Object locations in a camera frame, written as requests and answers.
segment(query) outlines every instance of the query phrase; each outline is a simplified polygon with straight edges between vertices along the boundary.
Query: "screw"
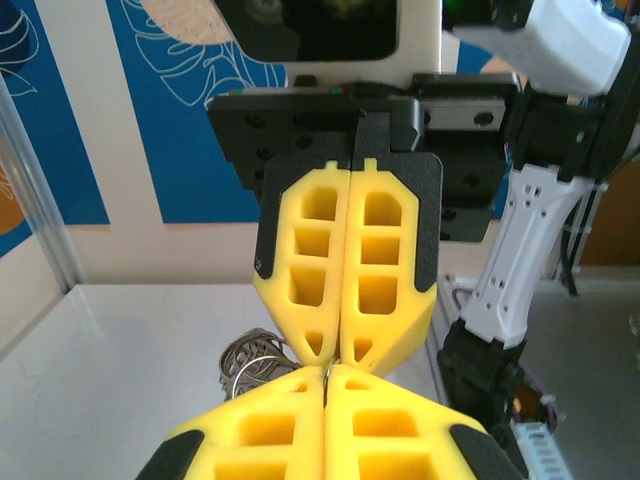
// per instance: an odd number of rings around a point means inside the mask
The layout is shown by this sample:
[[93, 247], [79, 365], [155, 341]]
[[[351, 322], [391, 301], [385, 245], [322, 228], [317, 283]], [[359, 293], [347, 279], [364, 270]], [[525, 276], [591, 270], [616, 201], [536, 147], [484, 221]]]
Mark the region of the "screw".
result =
[[631, 335], [640, 337], [640, 317], [631, 315], [629, 317], [629, 327], [631, 328]]
[[250, 127], [253, 128], [262, 128], [265, 125], [265, 120], [262, 115], [258, 115], [257, 113], [250, 113], [245, 117], [245, 121]]

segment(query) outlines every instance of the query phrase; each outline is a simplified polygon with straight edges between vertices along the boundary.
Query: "black metal bracket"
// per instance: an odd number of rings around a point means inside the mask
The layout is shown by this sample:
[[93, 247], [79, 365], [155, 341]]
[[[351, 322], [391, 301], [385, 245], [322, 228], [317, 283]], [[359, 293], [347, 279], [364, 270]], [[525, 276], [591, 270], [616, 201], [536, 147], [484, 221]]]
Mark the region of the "black metal bracket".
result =
[[[390, 128], [381, 135], [387, 137], [392, 152], [433, 153], [442, 162], [441, 240], [482, 241], [507, 166], [506, 121], [496, 119], [487, 125], [480, 120], [491, 117], [477, 107], [471, 114], [471, 129], [437, 130], [429, 105], [493, 99], [504, 105], [506, 119], [520, 90], [515, 75], [416, 75], [406, 91], [374, 83], [321, 89], [308, 76], [295, 79], [295, 85], [300, 88], [290, 94], [255, 91], [216, 97], [208, 105], [226, 159], [233, 163], [242, 186], [259, 201], [270, 162], [291, 155], [294, 162], [307, 162], [320, 146], [316, 138], [340, 134], [344, 142], [353, 142], [361, 111], [391, 112]], [[474, 115], [479, 119], [476, 125]], [[298, 145], [309, 137], [312, 144], [303, 152]]]
[[527, 85], [505, 132], [514, 168], [559, 167], [558, 180], [575, 176], [602, 181], [620, 166], [640, 110], [640, 34], [632, 36], [610, 91], [583, 105]]
[[451, 407], [478, 420], [528, 478], [510, 426], [515, 391], [524, 379], [518, 361], [525, 341], [510, 349], [503, 347], [501, 342], [487, 343], [467, 331], [465, 321], [459, 319], [438, 352], [438, 364]]
[[533, 0], [443, 2], [443, 28], [495, 26], [505, 31], [524, 28]]

